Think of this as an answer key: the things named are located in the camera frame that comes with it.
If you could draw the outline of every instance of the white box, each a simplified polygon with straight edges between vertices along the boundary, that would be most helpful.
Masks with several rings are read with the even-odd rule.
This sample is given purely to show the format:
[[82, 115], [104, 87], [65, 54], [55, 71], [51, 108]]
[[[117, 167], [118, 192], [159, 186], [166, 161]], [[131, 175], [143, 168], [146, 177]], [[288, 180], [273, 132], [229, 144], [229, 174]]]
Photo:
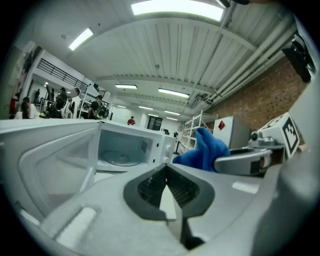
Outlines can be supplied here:
[[278, 144], [285, 145], [287, 158], [291, 158], [300, 144], [297, 128], [290, 114], [284, 113], [258, 130], [263, 137], [272, 137]]
[[139, 167], [169, 163], [174, 152], [175, 137], [115, 121], [100, 126], [96, 145], [96, 169], [128, 172]]
[[213, 136], [222, 140], [229, 149], [246, 147], [250, 139], [250, 127], [233, 116], [214, 121]]

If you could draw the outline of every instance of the blue towel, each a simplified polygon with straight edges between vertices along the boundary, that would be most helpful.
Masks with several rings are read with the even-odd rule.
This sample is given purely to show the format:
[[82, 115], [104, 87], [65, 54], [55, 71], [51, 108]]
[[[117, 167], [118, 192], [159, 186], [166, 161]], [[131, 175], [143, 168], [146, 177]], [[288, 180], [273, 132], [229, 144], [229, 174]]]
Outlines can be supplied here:
[[219, 157], [230, 156], [226, 144], [215, 138], [206, 128], [198, 128], [195, 132], [197, 148], [178, 155], [173, 159], [174, 164], [181, 164], [209, 172], [214, 172], [212, 162]]

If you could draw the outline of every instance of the brick wall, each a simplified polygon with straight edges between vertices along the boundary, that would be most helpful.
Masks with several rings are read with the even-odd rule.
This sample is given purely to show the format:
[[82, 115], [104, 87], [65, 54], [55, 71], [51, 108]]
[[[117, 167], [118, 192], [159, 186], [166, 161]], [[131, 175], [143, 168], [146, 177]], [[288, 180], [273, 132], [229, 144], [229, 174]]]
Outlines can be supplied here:
[[234, 116], [254, 131], [287, 112], [306, 86], [284, 57], [207, 113], [219, 118]]

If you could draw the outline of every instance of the metal shelving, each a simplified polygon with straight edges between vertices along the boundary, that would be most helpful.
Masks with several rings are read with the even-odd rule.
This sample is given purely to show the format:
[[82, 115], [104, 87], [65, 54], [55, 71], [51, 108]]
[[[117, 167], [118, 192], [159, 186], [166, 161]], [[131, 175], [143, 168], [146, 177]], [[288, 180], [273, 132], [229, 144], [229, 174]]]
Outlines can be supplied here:
[[180, 143], [180, 150], [185, 153], [189, 150], [195, 149], [197, 147], [196, 129], [204, 127], [213, 132], [213, 129], [210, 129], [207, 126], [207, 123], [213, 122], [217, 119], [218, 115], [214, 116], [206, 114], [201, 110], [200, 114], [193, 116], [192, 119], [185, 122]]

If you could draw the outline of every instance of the railing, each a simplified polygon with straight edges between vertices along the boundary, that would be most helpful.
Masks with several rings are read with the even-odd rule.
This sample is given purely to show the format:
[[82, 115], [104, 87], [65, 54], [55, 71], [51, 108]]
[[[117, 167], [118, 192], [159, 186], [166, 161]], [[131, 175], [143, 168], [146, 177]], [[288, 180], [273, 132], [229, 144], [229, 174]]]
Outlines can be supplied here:
[[111, 93], [107, 90], [99, 90], [98, 93], [105, 99], [110, 98]]
[[66, 83], [79, 88], [84, 93], [87, 90], [88, 85], [84, 82], [76, 79], [74, 76], [64, 72], [62, 69], [56, 67], [55, 65], [51, 64], [50, 62], [46, 61], [45, 59], [41, 59], [40, 63], [38, 64], [38, 69], [41, 69], [50, 75], [65, 81]]

